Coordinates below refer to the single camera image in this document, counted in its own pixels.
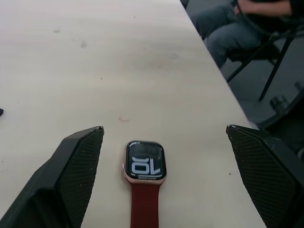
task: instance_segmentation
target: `red watch band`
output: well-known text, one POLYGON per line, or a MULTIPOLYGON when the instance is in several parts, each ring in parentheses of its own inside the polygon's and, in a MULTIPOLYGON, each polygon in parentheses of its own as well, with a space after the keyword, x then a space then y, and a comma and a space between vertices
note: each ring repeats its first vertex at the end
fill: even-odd
POLYGON ((131 228, 158 228, 160 185, 131 184, 131 228))

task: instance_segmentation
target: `textured black surface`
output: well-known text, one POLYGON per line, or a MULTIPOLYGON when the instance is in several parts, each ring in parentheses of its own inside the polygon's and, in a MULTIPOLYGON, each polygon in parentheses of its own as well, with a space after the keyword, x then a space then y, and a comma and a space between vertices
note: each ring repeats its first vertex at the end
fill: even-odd
POLYGON ((265 225, 279 228, 296 194, 295 181, 258 139, 228 130, 243 183, 265 225))
POLYGON ((74 228, 81 227, 92 194, 101 143, 101 131, 85 138, 58 181, 57 191, 74 228))

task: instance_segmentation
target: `rose gold watch case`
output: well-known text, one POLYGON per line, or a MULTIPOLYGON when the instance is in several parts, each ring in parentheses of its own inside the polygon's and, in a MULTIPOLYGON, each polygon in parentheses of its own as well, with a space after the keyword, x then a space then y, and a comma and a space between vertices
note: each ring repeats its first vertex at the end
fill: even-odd
POLYGON ((155 185, 163 184, 167 178, 167 172, 166 172, 166 176, 161 180, 137 180, 137 179, 133 179, 128 176, 128 174, 125 171, 127 146, 128 146, 128 144, 125 146, 125 149, 124 149, 124 157, 123 157, 123 164, 122 164, 122 175, 127 179, 127 181, 131 184, 155 184, 155 185))

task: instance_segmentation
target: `blue jeans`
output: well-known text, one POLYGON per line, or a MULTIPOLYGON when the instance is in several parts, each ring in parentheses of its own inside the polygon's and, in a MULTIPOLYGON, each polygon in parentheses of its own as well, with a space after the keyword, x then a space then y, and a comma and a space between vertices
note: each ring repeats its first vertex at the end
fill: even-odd
POLYGON ((202 39, 207 38, 207 48, 219 68, 229 51, 261 45, 261 34, 234 14, 232 4, 207 9, 190 18, 202 39))

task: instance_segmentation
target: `watch face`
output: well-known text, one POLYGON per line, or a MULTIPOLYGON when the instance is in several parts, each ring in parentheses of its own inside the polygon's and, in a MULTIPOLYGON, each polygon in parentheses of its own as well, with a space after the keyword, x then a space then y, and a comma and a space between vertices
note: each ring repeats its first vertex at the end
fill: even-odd
POLYGON ((167 174, 163 147, 155 142, 129 142, 125 171, 133 179, 163 179, 167 174))

